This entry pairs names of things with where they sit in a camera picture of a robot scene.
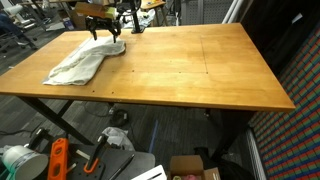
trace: tool handle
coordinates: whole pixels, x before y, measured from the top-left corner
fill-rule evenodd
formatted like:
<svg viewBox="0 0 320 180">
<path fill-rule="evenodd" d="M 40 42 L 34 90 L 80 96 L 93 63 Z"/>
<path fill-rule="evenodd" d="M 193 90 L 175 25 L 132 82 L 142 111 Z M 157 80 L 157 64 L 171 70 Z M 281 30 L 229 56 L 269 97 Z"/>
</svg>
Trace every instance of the tool handle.
<svg viewBox="0 0 320 180">
<path fill-rule="evenodd" d="M 59 138 L 52 144 L 48 180 L 66 180 L 67 158 L 68 139 Z"/>
</svg>

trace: wall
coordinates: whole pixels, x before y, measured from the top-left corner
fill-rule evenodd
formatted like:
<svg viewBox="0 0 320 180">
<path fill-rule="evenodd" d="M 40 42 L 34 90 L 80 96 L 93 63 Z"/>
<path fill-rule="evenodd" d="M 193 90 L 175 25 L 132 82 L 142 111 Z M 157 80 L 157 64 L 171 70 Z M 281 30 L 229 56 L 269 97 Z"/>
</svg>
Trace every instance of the wall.
<svg viewBox="0 0 320 180">
<path fill-rule="evenodd" d="M 253 127 L 270 179 L 320 179 L 320 24 L 279 81 L 296 105 L 291 113 L 257 113 Z"/>
</svg>

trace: plastic bag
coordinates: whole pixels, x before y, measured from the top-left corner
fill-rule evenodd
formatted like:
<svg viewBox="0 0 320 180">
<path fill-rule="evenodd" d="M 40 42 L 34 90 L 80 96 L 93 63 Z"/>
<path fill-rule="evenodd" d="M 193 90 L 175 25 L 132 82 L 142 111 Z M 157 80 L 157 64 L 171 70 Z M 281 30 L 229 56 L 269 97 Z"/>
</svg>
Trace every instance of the plastic bag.
<svg viewBox="0 0 320 180">
<path fill-rule="evenodd" d="M 123 147 L 128 151 L 135 151 L 131 141 L 128 139 L 128 131 L 124 131 L 115 127 L 108 127 L 102 131 L 103 134 L 108 136 L 109 144 L 116 144 L 117 146 Z"/>
</svg>

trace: workbench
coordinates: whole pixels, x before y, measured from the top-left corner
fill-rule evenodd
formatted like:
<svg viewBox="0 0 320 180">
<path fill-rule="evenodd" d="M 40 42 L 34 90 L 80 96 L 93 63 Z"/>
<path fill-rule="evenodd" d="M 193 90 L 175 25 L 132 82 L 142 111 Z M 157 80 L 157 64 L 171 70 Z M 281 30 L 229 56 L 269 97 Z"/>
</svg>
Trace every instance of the workbench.
<svg viewBox="0 0 320 180">
<path fill-rule="evenodd" d="M 108 36 L 106 30 L 98 36 Z M 50 86 L 50 70 L 90 38 L 65 32 L 0 77 L 0 94 L 14 95 L 84 144 L 92 144 L 38 98 L 221 109 L 219 159 L 256 111 L 295 106 L 239 23 L 124 29 L 125 53 L 106 57 L 85 86 Z"/>
</svg>

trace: white cloth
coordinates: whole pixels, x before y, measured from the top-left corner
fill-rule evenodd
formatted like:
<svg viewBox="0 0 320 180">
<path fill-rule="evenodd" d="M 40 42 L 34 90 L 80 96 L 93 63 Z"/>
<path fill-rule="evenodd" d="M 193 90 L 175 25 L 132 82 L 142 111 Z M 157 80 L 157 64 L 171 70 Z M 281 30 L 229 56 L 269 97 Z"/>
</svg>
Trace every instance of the white cloth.
<svg viewBox="0 0 320 180">
<path fill-rule="evenodd" d="M 85 85 L 96 73 L 105 56 L 113 56 L 125 50 L 125 41 L 113 36 L 89 38 L 75 51 L 54 67 L 43 84 Z"/>
</svg>

